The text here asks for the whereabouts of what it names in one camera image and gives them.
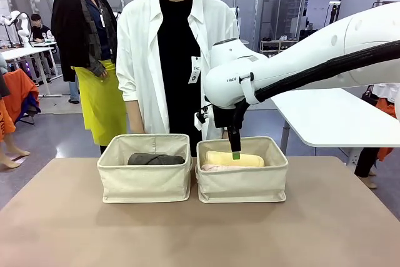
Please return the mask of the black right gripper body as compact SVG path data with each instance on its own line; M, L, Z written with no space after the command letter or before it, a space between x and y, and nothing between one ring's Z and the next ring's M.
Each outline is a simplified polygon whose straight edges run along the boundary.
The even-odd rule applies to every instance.
M244 115L248 109L248 103L245 99L236 103L233 108L226 109L213 105L212 111L214 116L215 127L231 128L238 130L242 128Z

